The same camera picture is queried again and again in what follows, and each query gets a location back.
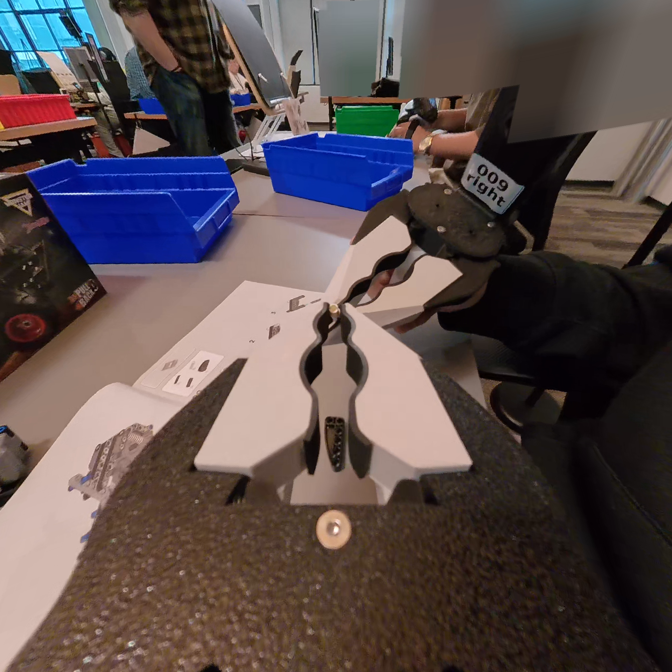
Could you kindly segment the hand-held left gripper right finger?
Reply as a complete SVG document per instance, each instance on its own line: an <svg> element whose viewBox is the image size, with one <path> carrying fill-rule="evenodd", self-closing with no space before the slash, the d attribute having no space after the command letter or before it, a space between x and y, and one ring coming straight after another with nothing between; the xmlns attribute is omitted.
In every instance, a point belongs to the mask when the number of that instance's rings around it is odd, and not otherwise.
<svg viewBox="0 0 672 672"><path fill-rule="evenodd" d="M473 461L419 355L388 331L344 305L341 337L349 399L348 451L359 478L370 479L379 505L403 481L464 473Z"/></svg>

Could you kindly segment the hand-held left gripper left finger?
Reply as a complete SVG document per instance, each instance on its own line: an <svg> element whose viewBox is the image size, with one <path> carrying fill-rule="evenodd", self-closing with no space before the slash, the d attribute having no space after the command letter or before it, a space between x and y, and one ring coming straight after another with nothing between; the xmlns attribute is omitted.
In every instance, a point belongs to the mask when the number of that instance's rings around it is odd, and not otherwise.
<svg viewBox="0 0 672 672"><path fill-rule="evenodd" d="M198 471L246 476L290 502L296 477L319 455L312 382L328 332L329 305L310 304L251 350L194 459Z"/></svg>

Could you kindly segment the another person's forearm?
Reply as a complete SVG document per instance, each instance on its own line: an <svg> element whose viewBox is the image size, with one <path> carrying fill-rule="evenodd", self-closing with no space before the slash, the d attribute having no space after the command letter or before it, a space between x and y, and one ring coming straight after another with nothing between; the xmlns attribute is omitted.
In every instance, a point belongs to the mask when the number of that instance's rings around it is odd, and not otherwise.
<svg viewBox="0 0 672 672"><path fill-rule="evenodd" d="M498 95L499 89L473 93L466 107L441 110L430 124L419 122L410 136L414 153L467 161L476 149Z"/></svg>

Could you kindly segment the grey desk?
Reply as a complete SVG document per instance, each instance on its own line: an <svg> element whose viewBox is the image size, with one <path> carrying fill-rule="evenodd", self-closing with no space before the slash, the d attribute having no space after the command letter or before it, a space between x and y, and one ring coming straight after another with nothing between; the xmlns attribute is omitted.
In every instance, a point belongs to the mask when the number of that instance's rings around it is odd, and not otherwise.
<svg viewBox="0 0 672 672"><path fill-rule="evenodd" d="M101 388L133 384L244 281L322 292L365 214L232 175L240 203L198 264L95 265L107 294L1 383L1 424L30 472Z"/></svg>

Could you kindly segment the wooden side desk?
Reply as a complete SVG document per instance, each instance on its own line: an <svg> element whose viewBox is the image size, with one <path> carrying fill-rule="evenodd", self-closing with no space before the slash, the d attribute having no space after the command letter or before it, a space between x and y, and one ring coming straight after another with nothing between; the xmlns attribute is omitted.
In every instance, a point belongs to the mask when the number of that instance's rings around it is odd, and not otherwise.
<svg viewBox="0 0 672 672"><path fill-rule="evenodd" d="M30 141L34 158L25 162L44 161L46 164L71 159L76 163L92 159L89 136L97 122L91 116L46 122L1 130L1 142Z"/></svg>

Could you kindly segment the person's right hand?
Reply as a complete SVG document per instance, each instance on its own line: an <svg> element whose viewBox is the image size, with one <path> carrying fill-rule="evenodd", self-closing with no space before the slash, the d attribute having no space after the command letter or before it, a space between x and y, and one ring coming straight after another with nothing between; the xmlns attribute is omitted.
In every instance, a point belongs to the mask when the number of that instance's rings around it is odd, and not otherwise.
<svg viewBox="0 0 672 672"><path fill-rule="evenodd" d="M371 300L375 300L378 296L385 290L388 286L391 285L392 279L396 274L396 270L389 269L379 273L375 278L372 279L372 283L367 291L367 295ZM404 334L409 332L412 329L415 329L423 324L425 324L432 317L431 313L422 312L419 315L414 317L405 318L402 321L398 321L390 326L387 326L387 329L392 329L399 334Z"/></svg>

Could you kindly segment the black toy brick piece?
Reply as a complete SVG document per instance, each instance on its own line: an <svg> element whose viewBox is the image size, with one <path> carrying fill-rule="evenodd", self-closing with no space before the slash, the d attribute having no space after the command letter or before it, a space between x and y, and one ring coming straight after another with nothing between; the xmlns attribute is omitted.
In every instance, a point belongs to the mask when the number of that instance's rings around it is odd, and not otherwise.
<svg viewBox="0 0 672 672"><path fill-rule="evenodd" d="M347 458L347 424L341 416L327 416L324 420L324 442L332 469L345 469Z"/></svg>

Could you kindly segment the open instruction booklet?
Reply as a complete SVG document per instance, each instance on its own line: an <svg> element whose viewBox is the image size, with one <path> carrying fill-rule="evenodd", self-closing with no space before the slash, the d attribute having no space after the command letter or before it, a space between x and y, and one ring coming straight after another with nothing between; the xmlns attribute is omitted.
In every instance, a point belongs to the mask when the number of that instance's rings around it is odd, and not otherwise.
<svg viewBox="0 0 672 672"><path fill-rule="evenodd" d="M277 334L318 292L244 281L133 385L113 383L73 416L1 510L1 666L40 625L67 584L100 502L80 480L96 449L132 425L155 435L227 366Z"/></svg>

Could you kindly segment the green plastic bin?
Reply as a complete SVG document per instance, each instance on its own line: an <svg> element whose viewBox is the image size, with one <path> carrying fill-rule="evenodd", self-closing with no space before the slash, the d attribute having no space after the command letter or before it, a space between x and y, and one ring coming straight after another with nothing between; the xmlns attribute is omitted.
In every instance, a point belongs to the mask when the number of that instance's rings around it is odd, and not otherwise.
<svg viewBox="0 0 672 672"><path fill-rule="evenodd" d="M399 109L392 105L342 105L335 108L338 134L386 137L398 119Z"/></svg>

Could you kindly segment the black flat tray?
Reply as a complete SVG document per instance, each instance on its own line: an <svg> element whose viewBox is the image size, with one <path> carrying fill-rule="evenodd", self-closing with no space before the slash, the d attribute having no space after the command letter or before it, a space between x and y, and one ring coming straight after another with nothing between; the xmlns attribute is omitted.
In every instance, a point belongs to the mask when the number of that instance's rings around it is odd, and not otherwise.
<svg viewBox="0 0 672 672"><path fill-rule="evenodd" d="M270 177L270 171L263 159L246 159L246 158L225 158L227 168L231 175L237 172L244 171L262 177Z"/></svg>

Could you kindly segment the large blue plastic bin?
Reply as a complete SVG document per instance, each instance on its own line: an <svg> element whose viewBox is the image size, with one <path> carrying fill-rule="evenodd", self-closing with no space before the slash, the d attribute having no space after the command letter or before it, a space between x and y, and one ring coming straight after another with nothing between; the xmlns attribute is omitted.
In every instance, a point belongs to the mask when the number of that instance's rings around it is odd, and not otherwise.
<svg viewBox="0 0 672 672"><path fill-rule="evenodd" d="M239 204L219 156L67 159L28 177L89 264L198 263Z"/></svg>

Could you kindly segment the black board on wooden easel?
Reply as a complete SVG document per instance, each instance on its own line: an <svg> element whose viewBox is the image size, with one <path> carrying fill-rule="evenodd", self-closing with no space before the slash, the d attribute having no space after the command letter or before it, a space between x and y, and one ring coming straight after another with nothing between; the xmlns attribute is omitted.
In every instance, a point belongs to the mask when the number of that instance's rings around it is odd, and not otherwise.
<svg viewBox="0 0 672 672"><path fill-rule="evenodd" d="M283 112L292 92L264 30L245 1L213 1L223 32L264 114Z"/></svg>

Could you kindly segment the black toy truck box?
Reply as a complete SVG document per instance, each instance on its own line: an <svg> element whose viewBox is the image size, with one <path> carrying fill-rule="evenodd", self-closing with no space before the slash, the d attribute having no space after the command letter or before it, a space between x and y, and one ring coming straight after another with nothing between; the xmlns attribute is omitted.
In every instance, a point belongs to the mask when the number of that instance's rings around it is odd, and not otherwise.
<svg viewBox="0 0 672 672"><path fill-rule="evenodd" d="M107 294L26 173L1 174L1 380Z"/></svg>

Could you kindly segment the red plastic bin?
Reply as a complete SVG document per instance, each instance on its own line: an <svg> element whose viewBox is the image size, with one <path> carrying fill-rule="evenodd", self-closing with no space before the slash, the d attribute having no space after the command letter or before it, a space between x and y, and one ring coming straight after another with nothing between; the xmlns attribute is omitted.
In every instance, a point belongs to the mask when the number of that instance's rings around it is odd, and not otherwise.
<svg viewBox="0 0 672 672"><path fill-rule="evenodd" d="M1 126L19 128L75 119L76 113L68 95L21 94L1 96Z"/></svg>

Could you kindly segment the window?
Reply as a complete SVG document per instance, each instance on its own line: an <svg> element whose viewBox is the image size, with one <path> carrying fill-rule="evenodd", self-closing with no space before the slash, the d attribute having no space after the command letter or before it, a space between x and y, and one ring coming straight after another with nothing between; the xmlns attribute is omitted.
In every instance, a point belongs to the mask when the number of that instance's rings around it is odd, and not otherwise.
<svg viewBox="0 0 672 672"><path fill-rule="evenodd" d="M43 69L39 52L66 61L66 48L101 46L84 1L2 1L1 49L18 71Z"/></svg>

